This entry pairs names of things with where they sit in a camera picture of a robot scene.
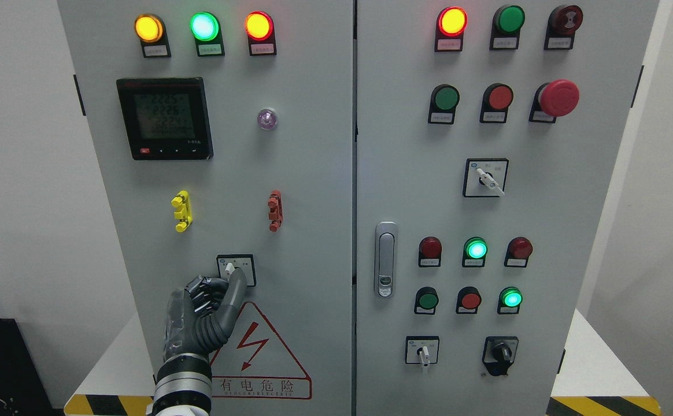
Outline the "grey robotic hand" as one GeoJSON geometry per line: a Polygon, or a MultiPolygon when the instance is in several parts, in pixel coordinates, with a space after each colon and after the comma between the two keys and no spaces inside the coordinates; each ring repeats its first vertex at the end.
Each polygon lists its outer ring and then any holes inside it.
{"type": "Polygon", "coordinates": [[[228,276],[197,276],[172,292],[167,306],[163,360],[183,353],[209,356],[231,337],[247,289],[243,269],[228,264],[228,276]]]}

